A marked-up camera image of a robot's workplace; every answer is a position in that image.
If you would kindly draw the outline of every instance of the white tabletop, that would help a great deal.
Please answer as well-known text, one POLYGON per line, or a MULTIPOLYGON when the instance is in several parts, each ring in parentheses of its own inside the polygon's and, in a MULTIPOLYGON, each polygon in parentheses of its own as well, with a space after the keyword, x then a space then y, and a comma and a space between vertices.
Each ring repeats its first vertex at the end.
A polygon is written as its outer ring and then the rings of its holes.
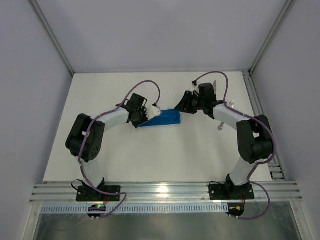
MULTIPOLYGON (((153 80, 161 89, 158 106, 173 109, 191 81, 202 72, 152 73, 81 73, 75 74, 53 144, 44 181, 81 179, 80 167, 66 148, 66 139, 81 113, 96 116, 120 103, 128 91, 143 80, 153 80)), ((226 72, 229 77, 227 101, 234 108, 253 115, 241 72, 226 72)), ((226 81, 220 74, 211 74, 199 82, 217 80, 217 98, 221 100, 226 81)), ((157 88, 151 83, 138 87, 135 93, 153 104, 157 88)), ((227 125, 218 131, 220 122, 202 111, 181 113, 181 124, 135 129, 131 123, 104 133, 101 151, 96 158, 108 182, 209 182, 224 181, 238 159, 237 133, 227 125)), ((271 181, 267 165, 260 166, 252 181, 271 181)))

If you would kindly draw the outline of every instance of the purple cable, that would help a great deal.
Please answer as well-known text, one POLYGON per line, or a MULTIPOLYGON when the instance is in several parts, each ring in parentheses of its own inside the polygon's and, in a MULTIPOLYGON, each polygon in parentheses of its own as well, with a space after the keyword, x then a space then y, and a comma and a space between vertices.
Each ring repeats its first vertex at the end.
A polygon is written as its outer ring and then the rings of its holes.
POLYGON ((114 211, 116 211, 120 206, 121 204, 126 200, 127 198, 127 193, 126 192, 119 192, 119 193, 111 193, 111 192, 105 192, 105 191, 101 191, 99 190, 98 188, 96 188, 92 182, 87 178, 87 175, 84 171, 84 168, 83 168, 83 163, 81 162, 81 156, 82 156, 82 153, 84 151, 84 148, 85 148, 85 144, 86 144, 86 141, 87 141, 87 138, 90 134, 90 130, 93 126, 93 124, 95 123, 95 121, 97 121, 98 119, 100 119, 101 117, 105 116, 105 115, 108 115, 108 114, 111 114, 111 113, 114 113, 115 111, 117 111, 119 108, 122 107, 122 105, 125 104, 127 98, 129 97, 129 95, 138 87, 140 86, 141 84, 144 84, 144 83, 152 83, 156 86, 156 88, 158 89, 158 99, 156 100, 155 104, 157 104, 160 100, 160 96, 161 96, 161 91, 160 91, 160 88, 158 86, 158 84, 156 84, 154 81, 151 81, 151 80, 145 80, 145 81, 141 81, 139 82, 137 85, 135 85, 128 93, 127 95, 124 97, 123 101, 113 110, 110 110, 110 111, 106 111, 102 114, 100 114, 99 116, 97 116, 96 118, 94 118, 90 124, 89 124, 89 127, 85 133, 85 136, 84 136, 84 139, 83 139, 83 142, 82 142, 82 145, 81 145, 81 148, 80 148, 80 151, 79 151, 79 156, 78 156, 78 162, 80 164, 80 170, 81 170, 81 173, 82 173, 82 176, 83 178, 86 180, 86 182, 90 185, 91 188, 93 188, 94 190, 96 190, 97 192, 101 193, 101 194, 104 194, 104 195, 110 195, 110 196, 119 196, 119 195, 124 195, 124 198, 122 199, 122 201, 116 206, 114 207, 114 209, 104 215, 102 215, 100 217, 100 219, 103 219, 103 218, 106 218, 108 216, 110 216, 114 211))
POLYGON ((269 210, 269 208, 270 208, 270 196, 269 196, 267 190, 266 190, 261 184, 259 184, 259 183, 257 183, 257 182, 250 181, 249 179, 251 178, 252 174, 255 172, 255 170, 257 169, 257 167, 258 167, 259 165, 270 163, 270 162, 272 161, 272 159, 275 158, 276 153, 277 153, 276 140, 275 140, 275 137, 274 137, 274 135, 272 134, 271 130, 270 130, 263 122, 261 122, 260 120, 254 118, 254 117, 252 117, 252 116, 250 116, 250 115, 244 114, 244 113, 242 113, 242 112, 240 112, 240 111, 238 111, 238 110, 236 110, 236 109, 234 109, 234 108, 231 108, 231 107, 229 107, 229 106, 227 105, 226 98, 227 98, 227 92, 228 92, 228 88, 229 88, 229 79, 228 79, 228 76, 227 76, 224 72, 222 72, 222 71, 210 71, 210 72, 207 72, 207 73, 201 75, 200 77, 198 77, 196 80, 194 80, 194 82, 196 83, 199 79, 201 79, 201 78, 203 78, 204 76, 209 75, 209 74, 222 74, 222 75, 225 77, 226 87, 225 87, 225 92, 224 92, 224 96, 223 96, 224 106, 225 106, 227 109, 231 110, 232 112, 234 112, 234 113, 236 113, 236 114, 238 114, 238 115, 240 115, 240 116, 244 116, 244 117, 246 117, 246 118, 248 118, 248 119, 251 119, 251 120, 255 121, 256 123, 260 124, 260 125, 268 132, 268 134, 269 134, 270 137, 271 137, 271 141, 272 141, 272 145, 273 145, 273 152, 272 152, 271 156, 270 156, 266 161, 257 162, 257 163, 255 164, 255 166, 253 167, 253 169, 249 172, 249 174, 248 174, 248 176, 247 176, 247 179, 248 179, 248 181, 249 181, 250 183, 259 186, 259 187, 262 188, 262 190, 265 192, 266 197, 268 198, 267 207, 266 207, 265 211, 264 211, 262 214, 258 215, 258 216, 255 216, 255 217, 239 217, 239 218, 238 218, 238 219, 241 219, 241 220, 256 220, 256 219, 259 219, 259 218, 263 217, 263 216, 267 213, 267 211, 269 210))

